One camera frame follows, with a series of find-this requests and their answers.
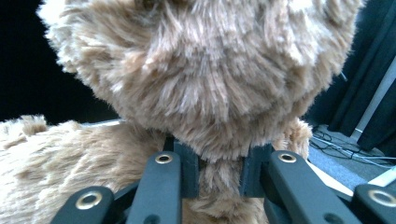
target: brown fur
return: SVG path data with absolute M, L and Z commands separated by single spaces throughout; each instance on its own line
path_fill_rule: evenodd
M 38 15 L 58 63 L 126 122 L 3 123 L 12 130 L 37 121 L 46 131 L 0 137 L 0 162 L 7 165 L 0 218 L 48 221 L 80 188 L 122 188 L 139 178 L 171 133 L 208 161 L 200 197 L 184 202 L 185 223 L 263 223 L 262 200 L 238 195 L 242 158 L 249 146 L 266 143 L 307 157 L 311 132 L 297 118 L 341 71 L 360 6 L 359 0 L 45 0 Z

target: floor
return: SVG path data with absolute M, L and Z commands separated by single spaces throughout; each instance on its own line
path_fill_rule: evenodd
M 377 159 L 383 158 L 380 150 L 362 151 L 355 140 L 329 132 L 325 125 L 314 129 L 309 153 L 308 159 L 313 164 L 351 190 L 396 166 L 391 162 L 396 160 Z M 386 188 L 396 191 L 396 181 Z

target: black metal bracket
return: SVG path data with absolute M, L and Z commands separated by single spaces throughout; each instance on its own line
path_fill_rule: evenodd
M 89 187 L 73 194 L 51 223 L 181 223 L 181 198 L 198 196 L 199 162 L 167 138 L 148 159 L 140 181 L 116 194 Z M 394 223 L 396 193 L 363 185 L 353 198 L 332 191 L 306 161 L 290 151 L 254 147 L 244 160 L 240 194 L 266 198 L 270 223 Z

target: teddy bear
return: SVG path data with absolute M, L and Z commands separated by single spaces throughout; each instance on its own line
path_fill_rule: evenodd
M 248 149 L 308 156 L 299 119 L 339 74 L 360 0 L 43 0 L 66 73 L 122 121 L 0 124 L 0 220 L 48 223 L 74 192 L 139 179 L 167 135 L 205 162 L 183 223 L 266 223 L 238 187 Z

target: dark background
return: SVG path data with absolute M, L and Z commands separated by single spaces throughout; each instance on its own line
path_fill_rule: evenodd
M 62 72 L 35 14 L 39 3 L 0 1 L 0 121 L 36 114 L 52 124 L 117 118 L 91 89 Z

